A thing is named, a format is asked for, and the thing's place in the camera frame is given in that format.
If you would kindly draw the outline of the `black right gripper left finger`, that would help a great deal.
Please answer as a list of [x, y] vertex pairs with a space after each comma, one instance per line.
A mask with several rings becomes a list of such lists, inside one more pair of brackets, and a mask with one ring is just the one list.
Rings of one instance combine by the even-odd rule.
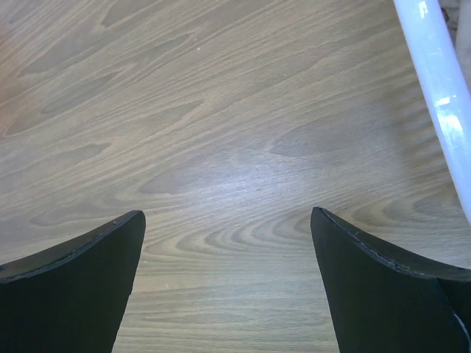
[[1, 265], [1, 351], [111, 352], [145, 229], [133, 210]]

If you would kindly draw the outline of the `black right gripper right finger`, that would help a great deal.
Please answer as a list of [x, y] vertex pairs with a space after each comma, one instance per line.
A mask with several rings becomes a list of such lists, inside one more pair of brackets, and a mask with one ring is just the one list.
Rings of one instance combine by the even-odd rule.
[[311, 234], [340, 352], [469, 352], [470, 270], [375, 237], [325, 208]]

